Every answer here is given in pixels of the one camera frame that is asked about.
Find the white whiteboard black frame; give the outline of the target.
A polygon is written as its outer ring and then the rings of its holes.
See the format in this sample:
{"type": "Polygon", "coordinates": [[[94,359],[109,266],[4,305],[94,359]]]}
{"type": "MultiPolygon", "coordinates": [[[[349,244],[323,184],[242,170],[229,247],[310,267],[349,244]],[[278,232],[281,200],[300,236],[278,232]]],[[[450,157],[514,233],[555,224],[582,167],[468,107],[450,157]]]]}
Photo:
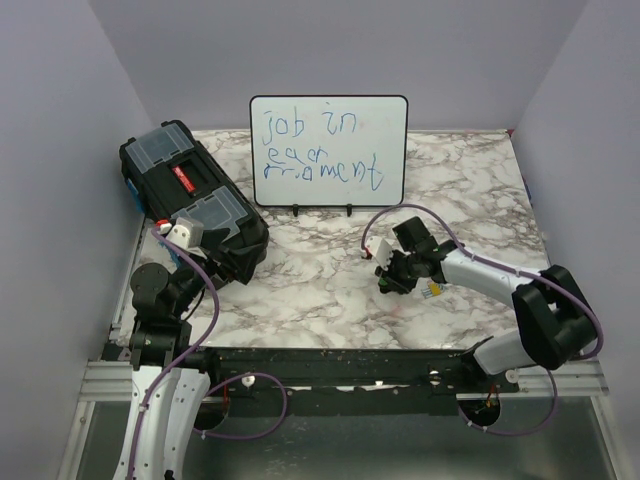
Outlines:
{"type": "Polygon", "coordinates": [[[404,199],[402,95],[257,95],[249,104],[262,207],[386,207],[404,199]]]}

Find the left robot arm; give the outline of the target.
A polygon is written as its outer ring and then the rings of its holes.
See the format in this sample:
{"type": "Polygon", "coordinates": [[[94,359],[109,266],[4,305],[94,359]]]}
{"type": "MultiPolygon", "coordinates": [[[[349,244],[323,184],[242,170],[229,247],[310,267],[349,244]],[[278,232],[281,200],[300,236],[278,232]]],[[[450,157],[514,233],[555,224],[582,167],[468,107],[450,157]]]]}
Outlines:
{"type": "Polygon", "coordinates": [[[176,222],[160,223],[151,234],[176,266],[148,262],[130,278],[132,390],[117,479],[181,478],[201,401],[222,380],[214,354],[191,337],[184,313],[198,295],[218,296],[216,273],[248,282],[269,241],[267,231],[231,234],[176,222]]]}

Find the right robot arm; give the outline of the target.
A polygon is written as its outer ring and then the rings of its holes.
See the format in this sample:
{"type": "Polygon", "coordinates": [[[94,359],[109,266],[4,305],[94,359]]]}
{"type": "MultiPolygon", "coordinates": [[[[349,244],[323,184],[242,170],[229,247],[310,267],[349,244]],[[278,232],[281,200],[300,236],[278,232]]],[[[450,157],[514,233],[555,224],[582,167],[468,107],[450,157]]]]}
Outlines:
{"type": "Polygon", "coordinates": [[[473,290],[515,313],[515,330],[480,341],[461,355],[460,379],[467,389],[483,391],[496,375],[512,369],[556,370],[598,339],[586,299],[566,268],[536,271],[482,260],[453,240],[437,242],[418,217],[393,232],[399,249],[380,237],[364,244],[366,255],[377,262],[381,293],[408,294],[428,278],[473,290]]]}

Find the green black whiteboard eraser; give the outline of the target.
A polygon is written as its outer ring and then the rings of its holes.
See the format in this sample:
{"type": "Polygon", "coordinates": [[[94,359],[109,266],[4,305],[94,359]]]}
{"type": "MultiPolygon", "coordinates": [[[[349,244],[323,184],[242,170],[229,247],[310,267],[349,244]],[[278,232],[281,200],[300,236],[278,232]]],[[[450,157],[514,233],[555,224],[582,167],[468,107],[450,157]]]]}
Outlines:
{"type": "Polygon", "coordinates": [[[382,294],[387,294],[395,291],[395,289],[388,282],[384,280],[380,280],[378,282],[378,287],[379,287],[379,291],[382,294]]]}

